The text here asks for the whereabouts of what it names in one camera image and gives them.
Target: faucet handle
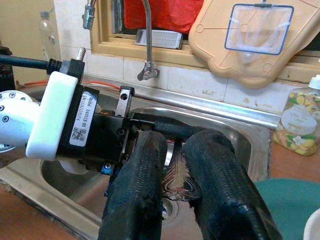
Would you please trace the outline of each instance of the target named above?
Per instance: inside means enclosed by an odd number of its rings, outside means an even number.
[[[137,78],[139,81],[149,80],[152,78],[157,78],[160,74],[160,71],[154,68],[153,63],[146,61],[142,71],[138,74]]]

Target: kitchen counter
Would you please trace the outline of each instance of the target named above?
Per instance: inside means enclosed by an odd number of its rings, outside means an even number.
[[[0,186],[0,239],[75,240],[60,225],[38,209]]]
[[[270,177],[293,178],[320,183],[320,153],[301,156],[273,143]]]
[[[320,183],[320,154],[304,157],[273,143],[271,178],[295,178]],[[0,187],[0,239],[76,240],[60,225],[51,222],[40,211],[18,196]]]

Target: sink drain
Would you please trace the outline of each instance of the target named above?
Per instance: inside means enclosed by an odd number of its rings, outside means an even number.
[[[162,201],[162,225],[166,225],[175,220],[179,212],[179,206],[176,201],[170,201],[167,198],[163,198]]]

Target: stainless steel sink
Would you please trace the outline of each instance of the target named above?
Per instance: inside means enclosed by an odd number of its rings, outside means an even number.
[[[33,88],[25,92],[41,100],[44,89]],[[115,110],[119,94],[112,90],[102,90],[101,93],[99,105],[103,109]],[[131,111],[219,130],[231,140],[237,159],[253,181],[268,177],[270,131],[265,127],[137,97],[132,100]],[[172,145],[169,145],[166,164],[169,164],[171,154]],[[23,158],[1,169],[0,178],[82,238],[97,239],[108,176],[95,172],[74,175],[65,172],[57,161]],[[166,216],[162,223],[162,240],[202,239],[188,203],[165,200],[164,206]]]

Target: black cable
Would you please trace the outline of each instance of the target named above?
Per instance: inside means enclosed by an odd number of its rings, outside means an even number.
[[[17,67],[47,70],[48,61],[0,54],[0,63]]]
[[[0,54],[0,64],[8,64],[12,66],[31,69],[43,69],[46,70],[46,73],[50,75],[52,72],[60,70],[62,62],[54,59],[44,61]]]

